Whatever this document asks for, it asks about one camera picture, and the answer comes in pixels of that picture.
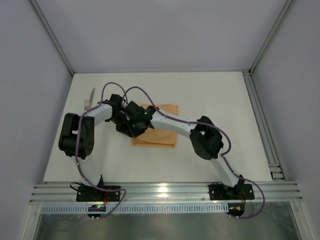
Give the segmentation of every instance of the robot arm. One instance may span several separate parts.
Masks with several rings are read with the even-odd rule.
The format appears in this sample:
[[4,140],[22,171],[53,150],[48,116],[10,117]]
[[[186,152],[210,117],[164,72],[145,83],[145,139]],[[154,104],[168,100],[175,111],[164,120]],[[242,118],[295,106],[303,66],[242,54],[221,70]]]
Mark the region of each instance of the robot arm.
[[[190,124],[191,122],[201,122],[213,125],[211,120],[206,116],[202,116],[197,120],[160,111],[163,115],[156,111],[153,106],[144,109],[133,101],[126,106],[122,106],[122,97],[116,94],[112,94],[110,100],[103,101],[100,107],[90,111],[82,119],[78,151],[78,157],[81,158],[80,166],[84,175],[96,186],[103,187],[103,178],[90,156],[94,148],[94,127],[98,124],[104,121],[113,122],[118,132],[131,138],[143,134],[148,128],[166,129],[189,138],[195,153],[199,157],[208,160],[214,166],[221,177],[224,189],[222,189],[224,193],[221,195],[228,196],[229,199],[239,199],[244,181],[238,179],[230,171],[221,157],[221,153],[224,152],[222,135],[218,130],[211,127]],[[59,149],[69,157],[75,156],[77,133],[74,132],[78,130],[79,119],[78,115],[68,113],[63,121]],[[84,179],[81,183],[87,188],[92,188]]]

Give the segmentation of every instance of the glass panel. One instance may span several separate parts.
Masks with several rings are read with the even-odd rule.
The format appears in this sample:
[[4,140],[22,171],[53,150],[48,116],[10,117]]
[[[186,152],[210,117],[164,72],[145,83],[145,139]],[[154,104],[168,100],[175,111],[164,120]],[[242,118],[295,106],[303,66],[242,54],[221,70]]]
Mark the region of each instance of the glass panel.
[[[246,216],[261,203],[246,203]],[[267,202],[253,219],[225,213],[111,215],[91,221],[87,215],[43,214],[34,240],[301,240],[289,202]]]

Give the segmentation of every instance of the wire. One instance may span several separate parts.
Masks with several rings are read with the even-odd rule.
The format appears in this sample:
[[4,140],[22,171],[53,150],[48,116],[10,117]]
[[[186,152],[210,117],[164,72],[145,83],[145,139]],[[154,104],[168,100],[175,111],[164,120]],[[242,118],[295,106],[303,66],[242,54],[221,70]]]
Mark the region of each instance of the wire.
[[242,192],[243,197],[241,197],[241,200],[243,202],[243,206],[246,206],[246,194]]
[[78,192],[78,189],[76,189],[76,188],[74,188],[73,186],[72,186],[72,184],[78,184],[79,186],[81,186],[81,184],[80,183],[78,183],[78,182],[72,182],[72,183],[70,183],[70,188],[72,188],[73,190],[75,190],[76,192]]
[[94,187],[95,189],[98,189],[100,191],[103,191],[103,192],[120,192],[120,191],[123,191],[123,195],[121,197],[121,199],[119,200],[119,202],[114,206],[113,209],[111,209],[108,213],[106,213],[105,215],[101,216],[100,219],[102,218],[105,218],[107,216],[109,216],[114,210],[116,210],[116,208],[120,205],[120,203],[123,201],[123,199],[125,198],[125,195],[126,195],[126,189],[124,188],[121,188],[121,189],[114,189],[114,190],[109,190],[109,189],[104,189],[104,188],[101,188],[101,187],[98,187],[96,185],[94,185],[85,175],[84,173],[82,172],[82,169],[81,169],[81,164],[78,160],[78,154],[79,154],[79,142],[80,142],[80,135],[81,135],[81,126],[82,126],[82,120],[84,118],[85,115],[87,115],[87,113],[99,108],[101,105],[102,105],[102,101],[104,99],[104,92],[105,92],[105,89],[106,89],[106,86],[110,85],[110,84],[113,84],[113,85],[117,85],[118,87],[120,87],[122,89],[122,91],[124,92],[124,96],[122,97],[122,99],[125,97],[126,98],[126,102],[128,102],[128,98],[127,98],[127,94],[126,94],[126,91],[124,90],[124,88],[119,85],[118,83],[116,82],[108,82],[106,83],[104,86],[103,86],[103,89],[102,89],[102,93],[101,93],[101,101],[99,102],[99,104],[95,107],[92,107],[90,108],[88,111],[85,111],[81,116],[80,116],[80,119],[79,119],[79,124],[78,124],[78,134],[76,136],[76,143],[75,143],[75,153],[74,153],[74,158],[75,158],[75,162],[77,164],[77,168],[78,168],[78,171],[81,175],[81,177],[89,184],[91,185],[92,187]]
[[261,206],[260,210],[259,210],[257,213],[255,213],[255,214],[253,214],[253,215],[251,215],[251,216],[241,216],[241,217],[238,217],[237,219],[251,219],[251,218],[254,218],[254,217],[258,216],[258,215],[263,211],[263,209],[265,208],[265,204],[266,204],[266,198],[265,198],[265,195],[264,195],[264,192],[262,191],[262,189],[261,189],[261,188],[258,186],[258,184],[256,184],[254,181],[251,181],[251,180],[249,180],[249,179],[247,179],[247,178],[243,178],[243,177],[237,175],[237,174],[235,173],[235,171],[231,168],[228,160],[226,159],[225,155],[228,154],[228,153],[230,152],[230,150],[231,150],[231,140],[230,140],[229,136],[228,136],[222,129],[220,129],[219,127],[217,127],[217,126],[215,126],[215,125],[213,125],[213,124],[210,124],[210,123],[198,122],[198,121],[185,121],[185,120],[181,120],[181,119],[178,119],[178,118],[175,118],[175,117],[166,115],[165,113],[161,112],[161,111],[156,107],[156,105],[154,104],[154,102],[152,101],[152,99],[150,98],[150,96],[147,94],[147,92],[146,92],[145,90],[143,90],[143,89],[142,89],[141,87],[139,87],[139,86],[132,86],[132,87],[128,88],[128,89],[125,91],[125,93],[124,93],[124,95],[123,95],[123,97],[122,97],[122,100],[124,99],[124,97],[127,97],[127,93],[128,93],[130,90],[132,90],[132,89],[139,89],[141,92],[143,92],[144,95],[149,99],[149,101],[150,101],[150,103],[152,104],[152,106],[154,107],[154,109],[155,109],[160,115],[162,115],[162,116],[164,116],[164,117],[166,117],[166,118],[168,118],[168,119],[174,120],[174,121],[176,121],[176,122],[184,123],[184,124],[196,124],[196,125],[199,124],[199,125],[207,126],[207,127],[216,129],[216,130],[218,130],[220,133],[222,133],[222,134],[225,136],[225,138],[226,138],[226,140],[227,140],[227,142],[228,142],[228,149],[221,154],[221,157],[224,159],[224,161],[225,161],[226,165],[228,166],[229,170],[230,170],[231,173],[232,173],[233,175],[235,175],[238,179],[243,180],[243,181],[250,182],[250,183],[252,183],[253,185],[255,185],[255,186],[259,189],[259,191],[261,192],[261,195],[262,195],[262,206]]
[[106,204],[109,202],[109,198],[108,198],[108,193],[106,192],[105,193],[105,198],[104,198],[104,201],[103,201],[103,205],[106,206]]

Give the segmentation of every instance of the white table surface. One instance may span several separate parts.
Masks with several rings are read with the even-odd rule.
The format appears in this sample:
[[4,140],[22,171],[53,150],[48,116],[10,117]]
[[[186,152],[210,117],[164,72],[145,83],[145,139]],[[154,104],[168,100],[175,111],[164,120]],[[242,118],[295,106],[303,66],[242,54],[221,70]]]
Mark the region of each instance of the white table surface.
[[[75,74],[55,137],[44,182],[79,182],[72,160],[58,148],[65,114],[82,114],[84,101],[95,87],[93,103],[101,98],[105,83],[116,82],[128,89],[143,88],[155,104],[178,104],[179,115],[207,116],[231,138],[229,161],[244,177],[271,181],[271,175],[241,72],[88,73]],[[104,99],[122,95],[115,85],[107,86]],[[137,89],[129,101],[149,103]],[[223,138],[225,148],[228,143]],[[218,182],[219,174],[198,157],[189,139],[179,135],[175,148],[133,147],[131,138],[119,133],[112,122],[95,127],[93,157],[108,182]]]

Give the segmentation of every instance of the white wall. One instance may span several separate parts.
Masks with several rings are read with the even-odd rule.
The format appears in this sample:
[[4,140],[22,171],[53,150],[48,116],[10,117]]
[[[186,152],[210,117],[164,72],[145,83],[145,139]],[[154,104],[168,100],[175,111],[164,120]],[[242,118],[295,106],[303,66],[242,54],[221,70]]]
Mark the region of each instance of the white wall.
[[254,72],[283,158],[320,226],[320,1],[296,1]]
[[27,0],[0,7],[0,239],[21,236],[42,181],[71,76]]
[[37,0],[77,73],[248,69],[285,0]]

